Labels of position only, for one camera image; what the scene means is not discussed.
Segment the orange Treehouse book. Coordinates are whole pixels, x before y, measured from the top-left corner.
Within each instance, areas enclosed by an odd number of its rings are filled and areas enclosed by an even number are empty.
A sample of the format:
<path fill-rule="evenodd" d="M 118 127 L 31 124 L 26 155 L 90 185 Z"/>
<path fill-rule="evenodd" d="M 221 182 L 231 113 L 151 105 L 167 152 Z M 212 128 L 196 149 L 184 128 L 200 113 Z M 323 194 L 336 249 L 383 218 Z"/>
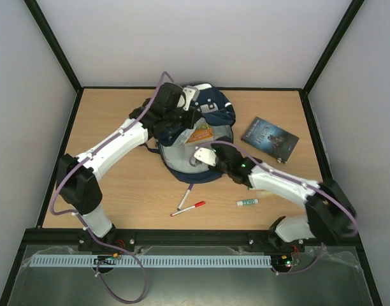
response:
<path fill-rule="evenodd" d="M 184 145 L 197 145 L 199 143 L 205 143 L 214 139 L 213 129 L 208 123 L 202 123 L 199 125 Z"/>

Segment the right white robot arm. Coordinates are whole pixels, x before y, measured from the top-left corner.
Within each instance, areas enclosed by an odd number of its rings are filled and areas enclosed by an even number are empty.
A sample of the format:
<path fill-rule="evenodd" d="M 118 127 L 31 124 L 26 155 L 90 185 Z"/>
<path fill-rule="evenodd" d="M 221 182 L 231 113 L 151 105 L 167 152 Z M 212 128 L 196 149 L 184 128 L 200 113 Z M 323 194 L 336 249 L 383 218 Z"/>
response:
<path fill-rule="evenodd" d="M 303 238 L 314 237 L 324 244 L 335 244 L 340 239 L 358 236 L 356 211 L 332 178 L 317 182 L 296 177 L 223 140 L 214 141 L 212 150 L 216 166 L 211 169 L 227 174 L 237 184 L 268 191 L 305 209 L 305 217 L 285 217 L 270 232 L 273 248 L 281 250 Z"/>

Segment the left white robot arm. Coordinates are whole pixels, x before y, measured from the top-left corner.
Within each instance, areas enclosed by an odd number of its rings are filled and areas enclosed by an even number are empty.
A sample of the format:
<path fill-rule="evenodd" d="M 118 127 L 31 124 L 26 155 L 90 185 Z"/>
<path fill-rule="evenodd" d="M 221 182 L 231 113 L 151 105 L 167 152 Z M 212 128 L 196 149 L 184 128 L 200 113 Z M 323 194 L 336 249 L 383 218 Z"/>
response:
<path fill-rule="evenodd" d="M 194 127 L 201 114 L 191 106 L 199 89 L 166 82 L 158 85 L 153 96 L 135 108 L 111 135 L 93 148 L 75 157 L 65 154 L 58 163 L 56 190 L 50 212 L 57 197 L 71 205 L 67 213 L 76 216 L 92 239 L 101 247 L 112 248 L 115 226 L 101 206 L 103 194 L 99 181 L 127 153 L 146 143 L 170 127 Z"/>

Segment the dark blue fantasy book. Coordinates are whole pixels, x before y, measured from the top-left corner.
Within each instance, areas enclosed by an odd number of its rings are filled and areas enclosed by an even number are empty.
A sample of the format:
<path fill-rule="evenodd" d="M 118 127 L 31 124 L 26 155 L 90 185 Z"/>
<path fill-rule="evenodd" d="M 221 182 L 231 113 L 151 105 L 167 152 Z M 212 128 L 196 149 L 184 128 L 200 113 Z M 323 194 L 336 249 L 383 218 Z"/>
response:
<path fill-rule="evenodd" d="M 300 138 L 271 122 L 255 117 L 241 140 L 274 157 L 279 163 L 286 163 Z"/>

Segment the navy blue student backpack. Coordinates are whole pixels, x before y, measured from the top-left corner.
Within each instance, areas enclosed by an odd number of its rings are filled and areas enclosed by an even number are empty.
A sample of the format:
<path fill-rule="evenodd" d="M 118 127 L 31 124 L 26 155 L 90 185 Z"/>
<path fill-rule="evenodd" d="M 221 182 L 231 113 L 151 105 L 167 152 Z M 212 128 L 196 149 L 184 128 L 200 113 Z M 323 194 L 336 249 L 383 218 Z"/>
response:
<path fill-rule="evenodd" d="M 199 96 L 197 100 L 191 102 L 191 106 L 201 113 L 200 120 L 192 129 L 181 127 L 160 133 L 155 137 L 156 148 L 147 147 L 147 150 L 160 155 L 164 165 L 177 180 L 187 184 L 204 184 L 222 177 L 221 173 L 209 170 L 207 164 L 196 161 L 193 157 L 196 147 L 207 142 L 197 145 L 184 145 L 184 143 L 194 130 L 205 122 L 213 129 L 212 141 L 223 138 L 232 142 L 232 127 L 236 122 L 236 115 L 228 98 L 212 84 L 192 86 L 199 89 Z"/>

